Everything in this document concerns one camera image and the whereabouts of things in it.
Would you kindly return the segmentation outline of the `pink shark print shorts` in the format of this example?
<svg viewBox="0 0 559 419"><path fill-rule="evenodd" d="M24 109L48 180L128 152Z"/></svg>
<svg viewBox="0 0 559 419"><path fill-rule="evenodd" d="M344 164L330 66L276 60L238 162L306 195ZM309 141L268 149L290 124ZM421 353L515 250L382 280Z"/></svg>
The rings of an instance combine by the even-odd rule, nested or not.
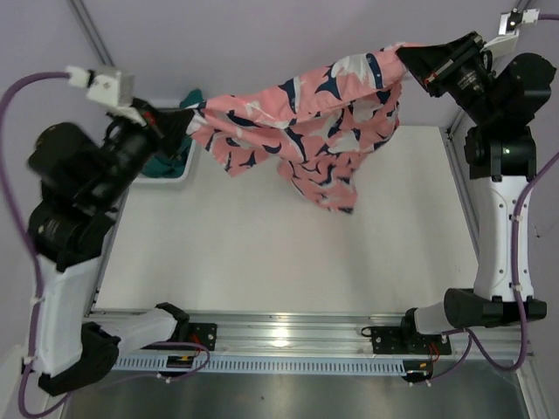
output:
<svg viewBox="0 0 559 419"><path fill-rule="evenodd" d="M399 126L407 73L400 47L347 56L255 94L192 105L186 133L230 176L274 157L279 175L303 198L350 214L355 172Z"/></svg>

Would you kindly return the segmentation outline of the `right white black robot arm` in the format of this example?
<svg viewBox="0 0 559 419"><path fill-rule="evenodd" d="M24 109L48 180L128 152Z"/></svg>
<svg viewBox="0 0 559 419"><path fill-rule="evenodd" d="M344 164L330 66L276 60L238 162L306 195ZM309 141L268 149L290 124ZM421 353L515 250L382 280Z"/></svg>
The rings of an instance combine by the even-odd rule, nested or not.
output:
<svg viewBox="0 0 559 419"><path fill-rule="evenodd" d="M476 32L444 45L403 46L397 56L426 92L449 94L473 121L464 153L479 217L473 286L450 288L441 302L408 310L400 345L415 353L434 334L544 319L548 307L535 298L528 268L528 208L537 177L528 125L551 96L556 68L527 52L495 73L493 54Z"/></svg>

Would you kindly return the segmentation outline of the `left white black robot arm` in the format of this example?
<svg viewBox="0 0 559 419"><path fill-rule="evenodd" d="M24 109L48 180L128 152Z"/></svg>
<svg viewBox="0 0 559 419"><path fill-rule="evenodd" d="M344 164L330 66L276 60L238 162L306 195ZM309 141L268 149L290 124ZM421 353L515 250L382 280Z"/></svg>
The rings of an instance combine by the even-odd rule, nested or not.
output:
<svg viewBox="0 0 559 419"><path fill-rule="evenodd" d="M28 223L43 277L32 370L52 396L100 381L123 355L160 343L178 349L190 337L189 315L169 303L112 326L83 319L116 203L152 156L178 153L194 115L143 100L133 108L138 119L113 115L101 144L71 122L48 127L28 161L42 194Z"/></svg>

